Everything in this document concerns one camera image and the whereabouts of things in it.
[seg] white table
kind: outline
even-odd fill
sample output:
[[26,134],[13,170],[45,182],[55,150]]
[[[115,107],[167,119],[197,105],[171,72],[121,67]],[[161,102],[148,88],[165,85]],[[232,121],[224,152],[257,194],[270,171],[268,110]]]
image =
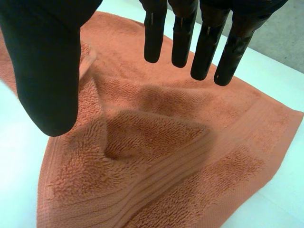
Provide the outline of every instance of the white table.
[[[138,0],[104,0],[100,11],[143,22]],[[165,35],[172,38],[168,11]],[[191,51],[200,32],[196,24]],[[213,63],[219,62],[222,36]],[[236,76],[283,104],[304,111],[304,74],[248,49]],[[39,170],[48,137],[32,123],[14,94],[0,82],[0,228],[34,228]],[[304,228],[304,123],[274,178],[248,199],[223,228]]]

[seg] towel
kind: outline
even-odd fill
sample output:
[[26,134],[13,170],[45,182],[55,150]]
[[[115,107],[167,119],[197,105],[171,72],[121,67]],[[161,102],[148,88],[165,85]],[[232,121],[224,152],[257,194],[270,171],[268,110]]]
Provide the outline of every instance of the towel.
[[[38,228],[218,228],[272,179],[303,113],[215,85],[214,65],[193,80],[167,37],[145,62],[142,23],[96,12],[81,39],[78,118],[48,141]],[[0,77],[16,92],[2,37]]]

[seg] towel fold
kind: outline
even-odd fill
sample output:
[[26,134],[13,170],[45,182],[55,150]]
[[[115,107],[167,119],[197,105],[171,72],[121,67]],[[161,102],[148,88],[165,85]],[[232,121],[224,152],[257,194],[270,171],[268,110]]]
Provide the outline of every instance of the towel fold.
[[[214,65],[193,80],[193,53],[175,68],[167,37],[145,62],[142,23],[96,12],[81,37],[78,119],[48,141],[38,228],[218,228],[271,180],[303,113],[236,77],[215,85]],[[2,37],[0,51],[16,92]]]

